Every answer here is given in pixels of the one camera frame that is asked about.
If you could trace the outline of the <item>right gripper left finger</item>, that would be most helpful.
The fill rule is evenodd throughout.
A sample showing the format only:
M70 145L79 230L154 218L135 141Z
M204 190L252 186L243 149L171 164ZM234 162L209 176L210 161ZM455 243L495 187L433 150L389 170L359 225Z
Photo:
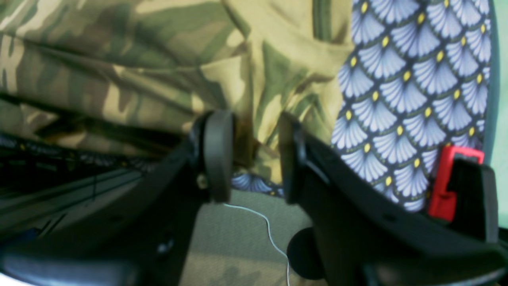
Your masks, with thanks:
M234 116L209 112L134 188L107 206L1 255L6 275L36 286L176 286L196 216L231 198Z

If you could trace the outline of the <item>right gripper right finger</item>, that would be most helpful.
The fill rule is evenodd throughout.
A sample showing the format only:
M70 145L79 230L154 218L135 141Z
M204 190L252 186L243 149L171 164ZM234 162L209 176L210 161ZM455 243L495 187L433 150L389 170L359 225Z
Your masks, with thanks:
M290 268L329 286L493 286L507 250L488 221L474 230L409 213L361 179L289 113L278 120L285 200L312 221L287 247Z

